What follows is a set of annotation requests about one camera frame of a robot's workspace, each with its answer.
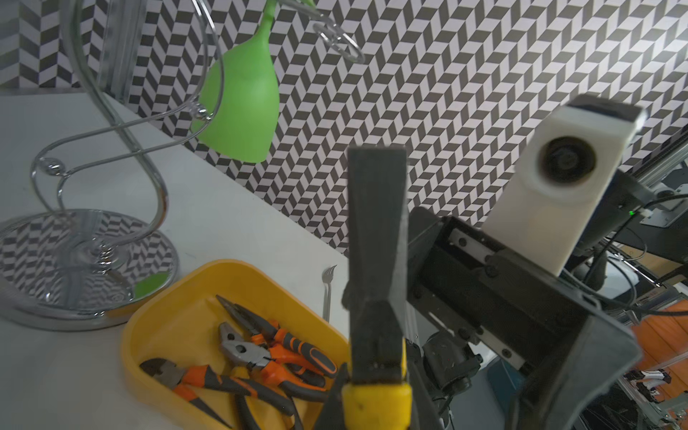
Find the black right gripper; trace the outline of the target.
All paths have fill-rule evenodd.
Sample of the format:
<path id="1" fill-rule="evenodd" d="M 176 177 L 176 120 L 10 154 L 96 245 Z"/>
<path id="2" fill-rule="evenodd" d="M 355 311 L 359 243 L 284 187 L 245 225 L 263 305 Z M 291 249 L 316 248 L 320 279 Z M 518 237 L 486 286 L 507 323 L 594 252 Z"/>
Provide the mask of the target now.
<path id="1" fill-rule="evenodd" d="M 640 360 L 632 331 L 589 294 L 457 218 L 422 207 L 408 218 L 408 302 L 525 376 L 508 428 L 571 428 Z"/>

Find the orange black long-nose pliers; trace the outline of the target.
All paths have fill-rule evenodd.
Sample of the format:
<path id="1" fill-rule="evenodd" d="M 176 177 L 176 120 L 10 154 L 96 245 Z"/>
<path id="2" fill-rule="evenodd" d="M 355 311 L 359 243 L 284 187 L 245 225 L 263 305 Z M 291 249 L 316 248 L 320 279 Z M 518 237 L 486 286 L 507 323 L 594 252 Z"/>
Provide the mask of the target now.
<path id="1" fill-rule="evenodd" d="M 314 344 L 301 340 L 276 321 L 267 320 L 249 309 L 232 303 L 220 295 L 216 299 L 228 314 L 249 334 L 252 343 L 265 347 L 278 362 L 300 366 L 306 370 L 333 378 L 338 366 Z"/>

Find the orange black diagonal cutters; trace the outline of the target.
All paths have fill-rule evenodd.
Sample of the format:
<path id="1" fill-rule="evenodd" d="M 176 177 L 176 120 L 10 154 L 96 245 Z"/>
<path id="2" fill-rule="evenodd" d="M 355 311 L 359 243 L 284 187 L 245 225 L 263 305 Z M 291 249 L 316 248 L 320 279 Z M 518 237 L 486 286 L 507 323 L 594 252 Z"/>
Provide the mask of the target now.
<path id="1" fill-rule="evenodd" d="M 145 374 L 227 428 L 231 428 L 231 425 L 200 399 L 193 387 L 232 394 L 243 429 L 260 428 L 248 406 L 247 398 L 262 401 L 274 407 L 283 416 L 295 417 L 297 415 L 293 401 L 277 394 L 267 386 L 248 378 L 218 374 L 209 365 L 183 368 L 166 358 L 150 358 L 143 361 L 139 367 Z"/>

